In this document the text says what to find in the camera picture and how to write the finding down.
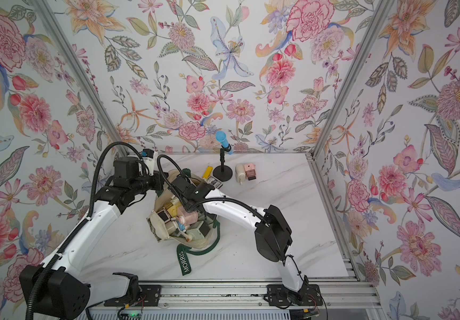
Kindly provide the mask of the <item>cream canvas tote bag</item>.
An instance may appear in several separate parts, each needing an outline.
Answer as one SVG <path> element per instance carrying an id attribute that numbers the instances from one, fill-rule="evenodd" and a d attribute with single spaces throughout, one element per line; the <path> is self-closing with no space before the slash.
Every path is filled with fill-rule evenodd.
<path id="1" fill-rule="evenodd" d="M 193 271 L 189 262 L 191 256 L 206 255 L 216 248 L 221 238 L 221 224 L 215 215 L 197 211 L 198 221 L 206 221 L 211 226 L 211 231 L 203 240 L 192 240 L 187 234 L 191 225 L 183 225 L 177 220 L 177 217 L 170 217 L 163 208 L 167 202 L 181 203 L 172 191 L 167 189 L 167 185 L 164 185 L 163 192 L 155 199 L 154 210 L 147 218 L 147 222 L 159 243 L 162 241 L 178 243 L 176 248 L 177 260 L 181 274 L 186 276 Z M 182 205 L 178 211 L 186 212 Z"/>

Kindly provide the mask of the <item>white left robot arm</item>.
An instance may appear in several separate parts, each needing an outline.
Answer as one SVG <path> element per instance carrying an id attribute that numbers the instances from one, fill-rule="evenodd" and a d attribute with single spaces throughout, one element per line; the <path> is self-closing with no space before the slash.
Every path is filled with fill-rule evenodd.
<path id="1" fill-rule="evenodd" d="M 124 146 L 132 156 L 114 161 L 114 174 L 99 185 L 99 172 L 113 147 Z M 75 319 L 87 308 L 111 299 L 135 303 L 142 294 L 138 276 L 123 271 L 88 283 L 79 276 L 86 260 L 109 227 L 135 204 L 135 197 L 163 190 L 164 177 L 154 169 L 158 153 L 138 151 L 117 141 L 109 144 L 95 166 L 87 213 L 69 235 L 39 265 L 29 265 L 19 276 L 26 300 L 26 319 L 40 313 Z"/>

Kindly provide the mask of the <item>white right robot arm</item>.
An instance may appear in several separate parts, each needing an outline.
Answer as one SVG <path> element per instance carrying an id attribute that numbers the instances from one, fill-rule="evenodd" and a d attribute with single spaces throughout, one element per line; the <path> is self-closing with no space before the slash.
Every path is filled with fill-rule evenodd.
<path id="1" fill-rule="evenodd" d="M 195 185 L 169 156 L 159 155 L 157 166 L 167 189 L 187 213 L 210 213 L 232 221 L 255 237 L 257 252 L 277 267 L 280 285 L 268 285 L 263 300 L 271 307 L 327 307 L 318 285 L 311 285 L 291 254 L 292 230 L 278 207 L 254 207 L 200 182 Z"/>

